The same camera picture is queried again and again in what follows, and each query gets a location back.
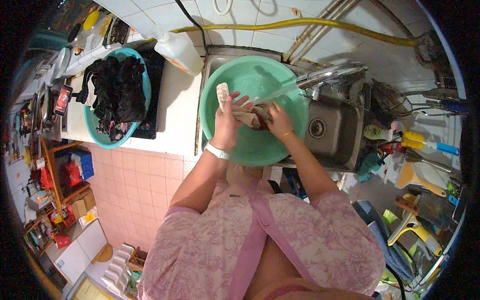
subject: black clothes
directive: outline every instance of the black clothes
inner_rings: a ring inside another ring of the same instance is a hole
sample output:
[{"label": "black clothes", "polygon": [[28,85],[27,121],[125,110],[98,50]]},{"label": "black clothes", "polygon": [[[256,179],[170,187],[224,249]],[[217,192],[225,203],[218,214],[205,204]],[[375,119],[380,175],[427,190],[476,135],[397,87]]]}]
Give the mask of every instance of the black clothes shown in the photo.
[{"label": "black clothes", "polygon": [[85,69],[82,91],[77,102],[86,102],[88,80],[92,78],[96,100],[94,115],[100,120],[97,131],[116,141],[125,135],[130,122],[141,122],[146,115],[142,73],[145,66],[133,56],[119,62],[116,57],[96,60]]}]

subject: woman's right hand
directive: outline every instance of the woman's right hand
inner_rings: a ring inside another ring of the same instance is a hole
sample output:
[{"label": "woman's right hand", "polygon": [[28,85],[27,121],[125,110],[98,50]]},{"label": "woman's right hand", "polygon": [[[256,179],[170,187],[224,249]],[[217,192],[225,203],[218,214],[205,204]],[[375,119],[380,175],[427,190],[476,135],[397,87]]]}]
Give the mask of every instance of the woman's right hand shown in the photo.
[{"label": "woman's right hand", "polygon": [[277,139],[282,143],[285,143],[285,139],[291,135],[288,133],[293,133],[293,126],[290,118],[283,107],[277,103],[268,103],[267,106],[273,119],[272,122],[267,122],[268,129]]}]

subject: stainless steel sink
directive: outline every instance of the stainless steel sink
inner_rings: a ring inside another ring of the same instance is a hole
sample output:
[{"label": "stainless steel sink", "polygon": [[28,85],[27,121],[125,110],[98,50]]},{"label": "stainless steel sink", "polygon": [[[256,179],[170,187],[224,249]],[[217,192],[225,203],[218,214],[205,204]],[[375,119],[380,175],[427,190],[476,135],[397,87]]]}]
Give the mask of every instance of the stainless steel sink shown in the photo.
[{"label": "stainless steel sink", "polygon": [[[255,50],[220,48],[214,49],[209,56],[202,79],[203,86],[210,75],[224,63],[245,55],[259,55],[280,61],[277,54]],[[303,75],[318,70],[318,67],[303,61],[299,66],[285,64],[296,75]],[[309,105],[309,123],[305,133],[305,145],[328,170],[353,172],[360,149],[363,125],[363,109],[346,104],[335,95],[329,93],[326,85],[322,89],[319,101],[311,101]],[[198,144],[204,145],[206,137],[199,135]],[[288,157],[280,161],[278,166],[295,167],[295,161]]]}]

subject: gold bracelet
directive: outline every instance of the gold bracelet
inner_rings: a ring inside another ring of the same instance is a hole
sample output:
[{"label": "gold bracelet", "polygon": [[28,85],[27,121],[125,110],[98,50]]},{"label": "gold bracelet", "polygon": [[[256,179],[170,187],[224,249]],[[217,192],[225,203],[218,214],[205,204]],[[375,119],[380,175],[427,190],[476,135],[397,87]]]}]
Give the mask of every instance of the gold bracelet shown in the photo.
[{"label": "gold bracelet", "polygon": [[285,134],[282,136],[282,138],[285,138],[285,137],[287,137],[287,136],[289,136],[289,135],[291,135],[291,134],[294,134],[294,132],[293,132],[293,131],[289,131],[289,132],[285,133]]}]

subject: sink drain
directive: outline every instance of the sink drain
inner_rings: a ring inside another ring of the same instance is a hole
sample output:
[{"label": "sink drain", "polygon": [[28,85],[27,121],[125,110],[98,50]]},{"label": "sink drain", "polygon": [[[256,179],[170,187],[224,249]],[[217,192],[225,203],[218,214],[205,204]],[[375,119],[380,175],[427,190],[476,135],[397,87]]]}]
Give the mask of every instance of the sink drain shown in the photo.
[{"label": "sink drain", "polygon": [[314,138],[319,139],[325,134],[325,124],[319,119],[313,119],[308,125],[308,133]]}]

